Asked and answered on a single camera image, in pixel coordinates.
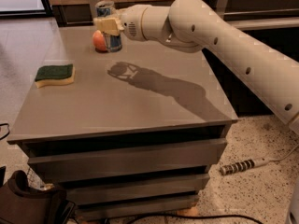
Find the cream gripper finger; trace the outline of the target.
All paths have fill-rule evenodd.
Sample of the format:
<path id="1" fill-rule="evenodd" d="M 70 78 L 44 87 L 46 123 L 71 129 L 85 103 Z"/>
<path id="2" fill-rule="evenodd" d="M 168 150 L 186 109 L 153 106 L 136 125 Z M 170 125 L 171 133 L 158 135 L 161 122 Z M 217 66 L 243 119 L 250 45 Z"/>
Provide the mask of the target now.
<path id="1" fill-rule="evenodd" d="M 121 20 L 118 17 L 98 17 L 94 18 L 93 22 L 96 28 L 104 34 L 118 36 L 124 31 Z"/>

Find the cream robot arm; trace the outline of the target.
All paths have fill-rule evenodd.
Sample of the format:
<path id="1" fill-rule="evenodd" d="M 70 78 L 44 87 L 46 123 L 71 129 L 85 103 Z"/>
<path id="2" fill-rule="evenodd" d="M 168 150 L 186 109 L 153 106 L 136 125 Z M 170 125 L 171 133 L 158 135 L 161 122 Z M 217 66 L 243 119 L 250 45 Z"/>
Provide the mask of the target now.
<path id="1" fill-rule="evenodd" d="M 175 0 L 169 7 L 95 5 L 97 29 L 171 49 L 208 49 L 284 124 L 299 134 L 299 63 L 224 21 L 203 0 Z"/>

